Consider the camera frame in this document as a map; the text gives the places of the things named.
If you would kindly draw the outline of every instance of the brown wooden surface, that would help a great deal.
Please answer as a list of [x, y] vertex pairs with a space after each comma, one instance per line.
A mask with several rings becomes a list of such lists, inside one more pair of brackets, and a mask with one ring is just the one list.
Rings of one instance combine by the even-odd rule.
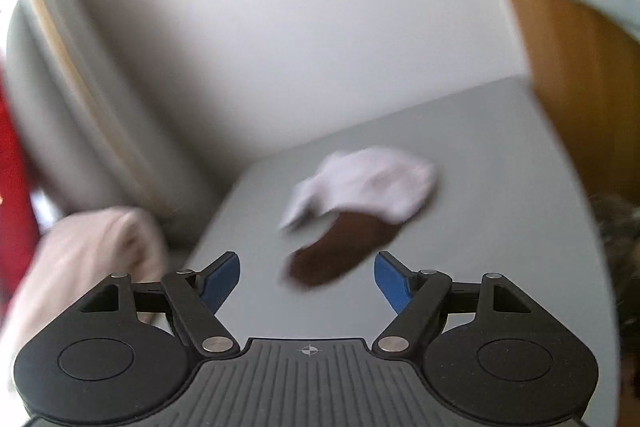
[[589, 193], [640, 202], [640, 44], [573, 0], [512, 0], [539, 99]]

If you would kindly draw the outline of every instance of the red fabric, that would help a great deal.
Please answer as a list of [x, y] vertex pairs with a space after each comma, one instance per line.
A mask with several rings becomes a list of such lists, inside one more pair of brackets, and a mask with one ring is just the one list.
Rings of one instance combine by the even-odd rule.
[[2, 196], [0, 204], [0, 283], [4, 293], [10, 297], [27, 272], [40, 234], [31, 207], [27, 170], [22, 158], [20, 143], [12, 125], [1, 87], [0, 196]]

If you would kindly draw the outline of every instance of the pink fabric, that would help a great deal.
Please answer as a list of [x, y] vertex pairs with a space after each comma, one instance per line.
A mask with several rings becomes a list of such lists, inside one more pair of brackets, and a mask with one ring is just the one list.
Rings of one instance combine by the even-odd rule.
[[164, 238], [144, 210], [116, 207], [57, 222], [40, 241], [0, 330], [2, 425], [28, 420], [13, 380], [22, 346], [108, 274], [128, 272], [133, 281], [146, 282], [159, 280], [166, 269]]

